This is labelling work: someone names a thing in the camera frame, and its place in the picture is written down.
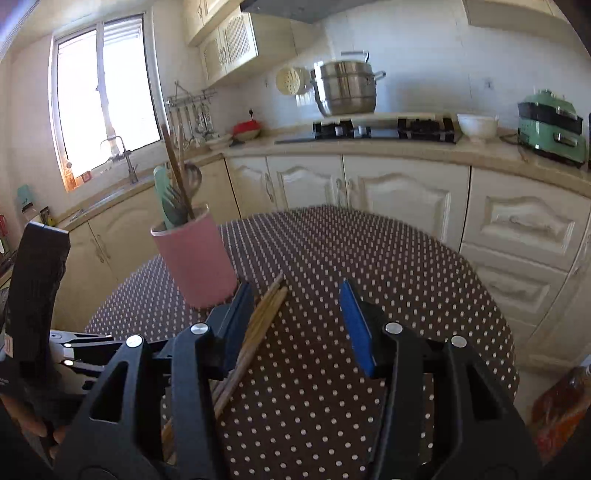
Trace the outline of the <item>left hand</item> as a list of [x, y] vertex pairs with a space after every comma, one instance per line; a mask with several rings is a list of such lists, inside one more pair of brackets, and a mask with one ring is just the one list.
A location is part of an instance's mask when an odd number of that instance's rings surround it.
[[[17, 399], [10, 396], [1, 395], [1, 400], [12, 420], [29, 433], [44, 438], [48, 435], [46, 425], [35, 415], [35, 413], [26, 405], [20, 403]], [[49, 455], [55, 459], [59, 446], [64, 441], [69, 430], [69, 425], [62, 425], [54, 430], [53, 438], [55, 444], [50, 447]]]

